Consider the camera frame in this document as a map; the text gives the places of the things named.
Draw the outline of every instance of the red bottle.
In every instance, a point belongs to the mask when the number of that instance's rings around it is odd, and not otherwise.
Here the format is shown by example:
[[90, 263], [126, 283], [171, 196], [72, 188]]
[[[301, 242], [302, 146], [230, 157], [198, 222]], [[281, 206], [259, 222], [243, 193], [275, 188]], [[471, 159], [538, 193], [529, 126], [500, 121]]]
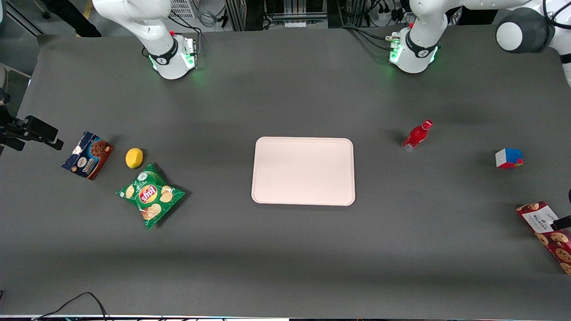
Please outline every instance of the red bottle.
[[432, 127], [432, 121], [428, 119], [422, 125], [416, 126], [403, 141], [404, 150], [413, 151], [427, 137], [430, 127]]

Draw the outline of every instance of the walkers cookie box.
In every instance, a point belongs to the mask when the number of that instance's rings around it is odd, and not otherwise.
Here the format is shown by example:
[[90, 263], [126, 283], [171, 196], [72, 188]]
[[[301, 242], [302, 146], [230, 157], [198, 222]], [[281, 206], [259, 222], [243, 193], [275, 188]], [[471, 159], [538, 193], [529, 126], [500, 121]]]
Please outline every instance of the walkers cookie box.
[[545, 202], [531, 203], [516, 209], [531, 226], [537, 238], [549, 250], [565, 273], [571, 275], [571, 232], [567, 229], [554, 230], [552, 223], [557, 215]]
[[86, 131], [62, 167], [81, 177], [93, 180], [112, 151], [113, 145]]

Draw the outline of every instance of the plastic tray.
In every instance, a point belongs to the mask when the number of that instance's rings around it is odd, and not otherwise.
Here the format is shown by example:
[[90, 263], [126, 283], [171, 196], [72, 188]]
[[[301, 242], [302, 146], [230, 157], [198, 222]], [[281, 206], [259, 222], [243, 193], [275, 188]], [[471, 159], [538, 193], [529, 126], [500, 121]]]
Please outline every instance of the plastic tray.
[[353, 143], [346, 138], [261, 137], [252, 199], [265, 204], [349, 206], [355, 201]]

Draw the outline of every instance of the bag of chips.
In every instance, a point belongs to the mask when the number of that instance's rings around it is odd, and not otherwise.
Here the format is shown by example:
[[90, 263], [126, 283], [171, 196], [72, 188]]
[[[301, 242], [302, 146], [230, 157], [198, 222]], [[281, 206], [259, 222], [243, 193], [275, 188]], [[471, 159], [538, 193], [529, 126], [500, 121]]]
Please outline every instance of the bag of chips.
[[152, 164], [116, 194], [139, 208], [148, 230], [184, 196], [183, 191], [167, 185]]

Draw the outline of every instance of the yellow lemon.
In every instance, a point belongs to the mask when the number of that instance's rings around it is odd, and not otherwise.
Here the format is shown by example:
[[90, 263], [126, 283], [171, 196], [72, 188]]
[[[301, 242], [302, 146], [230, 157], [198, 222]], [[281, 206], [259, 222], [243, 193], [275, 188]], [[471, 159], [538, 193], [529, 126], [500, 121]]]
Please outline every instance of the yellow lemon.
[[140, 149], [129, 149], [125, 156], [125, 163], [129, 168], [137, 168], [143, 162], [143, 151]]

